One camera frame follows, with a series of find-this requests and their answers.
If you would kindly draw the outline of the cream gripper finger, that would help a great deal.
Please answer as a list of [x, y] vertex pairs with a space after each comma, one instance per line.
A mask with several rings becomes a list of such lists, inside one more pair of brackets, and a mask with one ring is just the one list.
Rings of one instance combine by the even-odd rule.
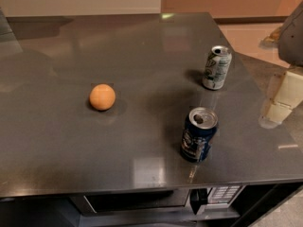
[[303, 101], [303, 68], [275, 73], [269, 82], [260, 114], [261, 126], [278, 126]]

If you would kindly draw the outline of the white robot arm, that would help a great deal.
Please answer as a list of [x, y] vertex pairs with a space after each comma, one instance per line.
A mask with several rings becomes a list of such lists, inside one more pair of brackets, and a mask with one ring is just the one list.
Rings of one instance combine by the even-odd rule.
[[303, 2], [280, 28], [277, 52], [291, 67], [273, 74], [269, 81], [258, 120], [265, 129], [280, 125], [303, 101]]

